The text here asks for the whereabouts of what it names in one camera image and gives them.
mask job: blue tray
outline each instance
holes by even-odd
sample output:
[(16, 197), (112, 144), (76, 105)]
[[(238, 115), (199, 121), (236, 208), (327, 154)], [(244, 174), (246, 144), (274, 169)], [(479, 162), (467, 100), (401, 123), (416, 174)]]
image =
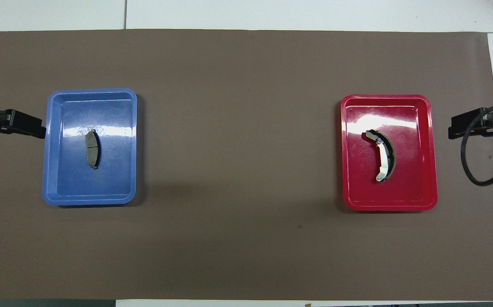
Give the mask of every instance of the blue tray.
[[(137, 173), (137, 96), (130, 89), (57, 91), (47, 103), (42, 196), (52, 206), (125, 204)], [(98, 169), (85, 134), (100, 140)]]

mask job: white floor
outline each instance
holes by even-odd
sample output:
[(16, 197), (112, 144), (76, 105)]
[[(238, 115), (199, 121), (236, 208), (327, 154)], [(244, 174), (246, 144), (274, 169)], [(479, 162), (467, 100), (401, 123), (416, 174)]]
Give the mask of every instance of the white floor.
[[(301, 29), (490, 33), (493, 0), (0, 0), (0, 31)], [(404, 301), (128, 300), (118, 307), (374, 305)]]

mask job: plastic tray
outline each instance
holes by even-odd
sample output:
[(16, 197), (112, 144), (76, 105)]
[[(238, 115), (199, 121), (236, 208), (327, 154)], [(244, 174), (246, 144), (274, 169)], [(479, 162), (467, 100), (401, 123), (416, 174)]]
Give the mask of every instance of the plastic tray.
[[(351, 95), (343, 99), (341, 146), (343, 195), (349, 208), (361, 211), (417, 211), (433, 208), (438, 199), (435, 175), (432, 108), (421, 95)], [(391, 140), (396, 167), (377, 182), (381, 160), (366, 130)]]
[[(53, 206), (125, 204), (136, 192), (137, 96), (130, 89), (57, 91), (48, 99), (42, 196)], [(85, 134), (100, 140), (98, 169)]]

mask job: red tray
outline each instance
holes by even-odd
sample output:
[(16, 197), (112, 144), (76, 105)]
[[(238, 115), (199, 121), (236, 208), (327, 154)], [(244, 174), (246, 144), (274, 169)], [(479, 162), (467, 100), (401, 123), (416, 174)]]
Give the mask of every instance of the red tray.
[[(438, 200), (432, 107), (421, 95), (350, 95), (341, 110), (343, 195), (359, 211), (430, 210)], [(378, 130), (390, 140), (395, 168), (377, 182), (379, 148), (365, 136)]]

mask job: brown table surface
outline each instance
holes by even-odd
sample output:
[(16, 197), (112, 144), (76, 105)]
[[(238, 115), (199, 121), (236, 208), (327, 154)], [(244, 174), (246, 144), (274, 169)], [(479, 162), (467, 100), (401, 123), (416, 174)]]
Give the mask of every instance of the brown table surface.
[[(45, 204), (44, 142), (0, 136), (0, 298), (493, 300), (493, 185), (447, 139), (493, 105), (486, 34), (0, 32), (0, 109), (45, 118), (53, 91), (110, 87), (139, 97), (127, 206)], [(433, 210), (344, 206), (335, 111), (354, 93), (431, 101)], [(492, 175), (493, 138), (470, 146)]]

